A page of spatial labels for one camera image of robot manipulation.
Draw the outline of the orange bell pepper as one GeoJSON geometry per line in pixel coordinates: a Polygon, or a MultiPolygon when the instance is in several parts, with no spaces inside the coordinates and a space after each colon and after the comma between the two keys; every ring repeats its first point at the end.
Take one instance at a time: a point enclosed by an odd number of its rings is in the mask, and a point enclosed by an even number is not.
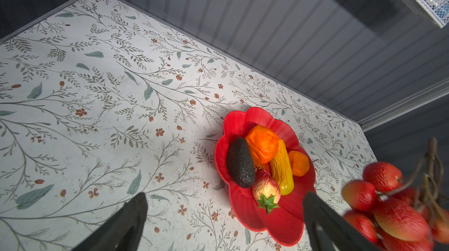
{"type": "Polygon", "coordinates": [[[278,135],[262,125],[252,128],[245,140],[255,166],[269,163],[278,153],[278,135]]]}

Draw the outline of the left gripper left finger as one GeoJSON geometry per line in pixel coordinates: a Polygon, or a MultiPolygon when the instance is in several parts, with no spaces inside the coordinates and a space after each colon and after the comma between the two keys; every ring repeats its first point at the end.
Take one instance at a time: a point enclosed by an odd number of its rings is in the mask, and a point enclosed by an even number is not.
{"type": "Polygon", "coordinates": [[[74,250],[136,251],[143,234],[147,210],[145,193],[135,195],[74,250]]]}

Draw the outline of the red lychee bunch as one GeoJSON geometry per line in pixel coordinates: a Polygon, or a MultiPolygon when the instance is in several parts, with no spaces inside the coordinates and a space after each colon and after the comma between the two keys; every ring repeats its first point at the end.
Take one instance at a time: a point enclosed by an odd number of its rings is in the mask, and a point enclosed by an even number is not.
{"type": "Polygon", "coordinates": [[[350,206],[343,218],[383,251],[431,251],[449,242],[443,198],[444,166],[432,138],[408,180],[387,162],[367,165],[341,191],[350,206]]]}

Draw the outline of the red-yellow strawberry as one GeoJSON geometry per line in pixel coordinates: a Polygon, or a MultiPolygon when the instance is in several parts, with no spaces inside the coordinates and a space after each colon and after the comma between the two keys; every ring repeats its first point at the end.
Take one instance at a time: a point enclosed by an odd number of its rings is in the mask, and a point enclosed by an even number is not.
{"type": "Polygon", "coordinates": [[[278,208],[278,202],[281,198],[281,192],[276,181],[271,177],[268,171],[256,170],[256,181],[251,188],[258,208],[263,209],[267,215],[278,208]]]}

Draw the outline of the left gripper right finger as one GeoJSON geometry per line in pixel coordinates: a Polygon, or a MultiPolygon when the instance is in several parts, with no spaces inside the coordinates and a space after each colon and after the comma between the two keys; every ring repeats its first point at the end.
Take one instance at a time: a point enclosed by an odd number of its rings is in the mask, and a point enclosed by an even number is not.
{"type": "Polygon", "coordinates": [[[303,200],[304,221],[313,251],[376,251],[377,247],[315,193],[303,200]]]}

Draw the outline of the small orange tangerine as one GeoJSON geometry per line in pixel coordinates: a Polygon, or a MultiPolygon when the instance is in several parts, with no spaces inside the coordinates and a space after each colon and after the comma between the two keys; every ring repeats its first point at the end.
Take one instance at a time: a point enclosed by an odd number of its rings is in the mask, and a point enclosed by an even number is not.
{"type": "Polygon", "coordinates": [[[292,150],[288,153],[288,157],[294,176],[302,177],[307,174],[310,169],[310,164],[309,159],[305,154],[292,150]]]}

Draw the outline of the dark avocado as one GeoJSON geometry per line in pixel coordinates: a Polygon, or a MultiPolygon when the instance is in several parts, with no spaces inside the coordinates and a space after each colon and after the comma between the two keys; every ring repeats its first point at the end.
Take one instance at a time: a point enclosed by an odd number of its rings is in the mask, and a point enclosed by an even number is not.
{"type": "Polygon", "coordinates": [[[241,188],[248,189],[256,181],[256,169],[247,141],[236,138],[229,146],[226,168],[230,178],[241,188]]]}

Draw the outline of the yellow corn-like fruit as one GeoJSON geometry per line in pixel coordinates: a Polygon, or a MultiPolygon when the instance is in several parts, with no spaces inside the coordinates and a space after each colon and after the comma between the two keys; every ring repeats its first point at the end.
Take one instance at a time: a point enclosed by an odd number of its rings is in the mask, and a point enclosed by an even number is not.
{"type": "Polygon", "coordinates": [[[270,161],[272,178],[278,184],[282,196],[287,196],[294,189],[294,180],[285,142],[279,140],[278,152],[270,161]]]}

